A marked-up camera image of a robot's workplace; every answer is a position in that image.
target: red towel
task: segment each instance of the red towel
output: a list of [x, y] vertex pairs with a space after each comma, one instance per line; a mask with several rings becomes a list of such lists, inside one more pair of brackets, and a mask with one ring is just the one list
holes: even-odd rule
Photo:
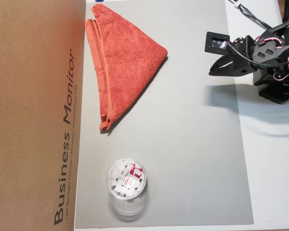
[[101, 125], [110, 126], [132, 105], [167, 56], [167, 50], [102, 4], [85, 22], [100, 95]]

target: brown cardboard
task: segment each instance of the brown cardboard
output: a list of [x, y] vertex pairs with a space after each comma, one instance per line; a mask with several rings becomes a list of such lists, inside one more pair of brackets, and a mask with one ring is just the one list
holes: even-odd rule
[[0, 231], [74, 228], [84, 16], [84, 0], [0, 1]]

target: black cable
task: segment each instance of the black cable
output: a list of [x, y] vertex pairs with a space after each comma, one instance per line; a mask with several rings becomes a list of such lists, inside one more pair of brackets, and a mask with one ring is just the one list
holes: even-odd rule
[[285, 1], [284, 18], [283, 23], [289, 19], [289, 0]]
[[235, 52], [237, 53], [239, 56], [241, 56], [243, 59], [249, 61], [250, 63], [252, 64], [255, 64], [255, 65], [258, 65], [258, 66], [264, 66], [264, 67], [278, 67], [278, 66], [285, 66], [285, 65], [288, 65], [289, 62], [284, 62], [284, 63], [279, 63], [279, 64], [262, 64], [262, 63], [258, 63], [258, 62], [255, 62], [249, 58], [246, 58], [243, 54], [239, 53], [235, 47], [233, 47], [231, 44], [229, 43], [226, 43], [226, 49], [231, 49], [232, 52]]
[[260, 25], [264, 26], [267, 29], [272, 28], [271, 26], [269, 26], [267, 23], [265, 23], [264, 21], [261, 21], [259, 18], [257, 18], [252, 12], [250, 12], [249, 9], [247, 9], [245, 6], [243, 6], [242, 4], [239, 5], [239, 10], [241, 11], [241, 13], [250, 18], [251, 20], [256, 21], [257, 23], [259, 23]]

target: gray surface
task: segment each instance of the gray surface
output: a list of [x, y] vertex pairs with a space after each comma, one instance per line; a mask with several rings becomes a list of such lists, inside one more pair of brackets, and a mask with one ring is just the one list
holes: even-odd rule
[[[228, 33], [224, 1], [105, 5], [164, 46], [168, 60], [112, 133], [100, 134], [85, 39], [76, 228], [252, 224], [234, 78], [208, 76], [218, 55], [204, 52], [207, 31]], [[146, 207], [133, 222], [114, 215], [105, 184], [108, 167], [122, 157], [148, 172]]]

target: plastic container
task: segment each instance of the plastic container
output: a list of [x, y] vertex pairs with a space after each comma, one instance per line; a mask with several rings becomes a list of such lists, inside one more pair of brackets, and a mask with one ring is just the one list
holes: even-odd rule
[[[112, 175], [112, 172], [113, 172], [113, 171], [116, 171], [116, 170], [117, 170], [117, 167], [116, 167], [117, 165], [123, 163], [123, 165], [125, 166], [125, 168], [127, 168], [128, 164], [130, 164], [131, 162], [135, 162], [135, 165], [137, 165], [137, 164], [140, 165], [140, 167], [141, 167], [141, 169], [142, 169], [142, 175], [143, 175], [143, 179], [141, 179], [141, 182], [142, 182], [142, 181], [144, 181], [144, 182], [143, 182], [142, 188], [141, 188], [139, 191], [135, 190], [135, 191], [138, 192], [137, 194], [135, 194], [134, 196], [131, 196], [131, 197], [126, 197], [126, 196], [121, 195], [121, 194], [118, 193], [117, 191], [115, 191], [115, 186], [112, 186], [112, 185], [111, 185], [111, 180], [112, 180], [111, 175]], [[147, 181], [147, 173], [146, 173], [146, 170], [145, 170], [144, 166], [141, 165], [138, 161], [136, 161], [136, 160], [134, 160], [134, 159], [131, 159], [131, 158], [122, 158], [122, 159], [119, 159], [119, 160], [115, 161], [115, 162], [109, 167], [109, 169], [108, 169], [108, 171], [107, 171], [107, 175], [106, 175], [106, 184], [107, 184], [107, 187], [108, 187], [110, 193], [111, 193], [115, 198], [120, 199], [120, 200], [130, 200], [130, 199], [133, 199], [133, 198], [137, 197], [138, 195], [140, 195], [141, 192], [142, 192], [142, 191], [144, 190], [144, 188], [145, 188], [146, 181]]]

